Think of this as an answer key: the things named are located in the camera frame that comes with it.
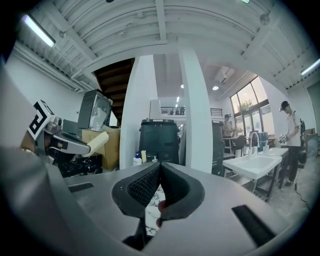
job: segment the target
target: white pillar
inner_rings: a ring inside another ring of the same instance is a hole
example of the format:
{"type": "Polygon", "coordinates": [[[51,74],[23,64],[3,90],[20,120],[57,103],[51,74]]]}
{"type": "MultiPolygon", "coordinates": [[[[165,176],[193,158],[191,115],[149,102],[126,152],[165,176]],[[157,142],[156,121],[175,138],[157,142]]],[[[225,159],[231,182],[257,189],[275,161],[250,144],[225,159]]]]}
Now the white pillar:
{"type": "Polygon", "coordinates": [[[150,117],[150,101],[157,100],[154,56],[136,57],[130,74],[122,112],[119,165],[133,165],[139,149],[141,121],[150,117]]]}
{"type": "Polygon", "coordinates": [[[186,99],[185,165],[211,173],[213,131],[206,82],[192,48],[180,45],[179,58],[186,99]]]}

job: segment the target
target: air conditioner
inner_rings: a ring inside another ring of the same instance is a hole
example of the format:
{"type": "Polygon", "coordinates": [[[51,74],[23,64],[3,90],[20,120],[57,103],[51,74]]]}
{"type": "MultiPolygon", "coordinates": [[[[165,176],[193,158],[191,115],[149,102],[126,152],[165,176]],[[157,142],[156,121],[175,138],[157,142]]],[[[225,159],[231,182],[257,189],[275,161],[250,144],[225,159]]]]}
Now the air conditioner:
{"type": "Polygon", "coordinates": [[[223,66],[218,71],[218,74],[215,76],[215,80],[218,81],[220,84],[225,83],[233,74],[235,73],[235,70],[232,68],[229,68],[227,66],[223,66]]]}

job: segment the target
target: white bottle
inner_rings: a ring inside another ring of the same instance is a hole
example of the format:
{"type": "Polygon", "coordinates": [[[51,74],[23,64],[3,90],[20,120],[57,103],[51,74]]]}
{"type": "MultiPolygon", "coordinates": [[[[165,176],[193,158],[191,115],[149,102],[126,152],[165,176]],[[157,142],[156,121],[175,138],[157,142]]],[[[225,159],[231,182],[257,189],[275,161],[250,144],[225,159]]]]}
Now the white bottle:
{"type": "Polygon", "coordinates": [[[133,166],[139,165],[142,165],[142,159],[139,157],[139,152],[137,152],[135,157],[133,158],[133,166]]]}

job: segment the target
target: man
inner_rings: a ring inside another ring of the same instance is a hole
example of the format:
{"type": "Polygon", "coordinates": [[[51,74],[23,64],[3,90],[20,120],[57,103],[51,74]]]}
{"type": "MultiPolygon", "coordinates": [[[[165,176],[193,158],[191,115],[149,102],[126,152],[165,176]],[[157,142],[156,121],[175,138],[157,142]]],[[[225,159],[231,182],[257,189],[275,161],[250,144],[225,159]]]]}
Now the man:
{"type": "Polygon", "coordinates": [[[223,131],[223,136],[229,136],[231,137],[234,134],[234,131],[236,130],[236,128],[232,128],[231,123],[229,122],[229,115],[225,114],[224,115],[224,122],[223,122],[223,127],[222,127],[222,131],[223,131]]]}
{"type": "Polygon", "coordinates": [[[285,186],[288,187],[294,183],[298,171],[298,157],[301,147],[300,117],[296,111],[291,109],[287,101],[281,103],[280,111],[284,111],[288,115],[288,132],[279,139],[280,143],[286,142],[289,149],[289,180],[285,183],[285,186]]]}

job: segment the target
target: ceiling light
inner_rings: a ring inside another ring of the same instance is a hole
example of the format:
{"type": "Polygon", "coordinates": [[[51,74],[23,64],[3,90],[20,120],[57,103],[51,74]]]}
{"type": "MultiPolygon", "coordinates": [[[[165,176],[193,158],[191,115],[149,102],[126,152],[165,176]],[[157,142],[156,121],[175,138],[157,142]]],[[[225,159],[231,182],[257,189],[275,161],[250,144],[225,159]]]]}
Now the ceiling light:
{"type": "Polygon", "coordinates": [[[320,59],[318,59],[315,63],[313,63],[311,66],[306,68],[304,71],[301,72],[301,75],[303,76],[305,73],[309,72],[312,70],[316,65],[320,64],[320,59]]]}
{"type": "Polygon", "coordinates": [[[29,15],[24,15],[22,21],[35,32],[48,46],[52,47],[55,40],[29,15]]]}

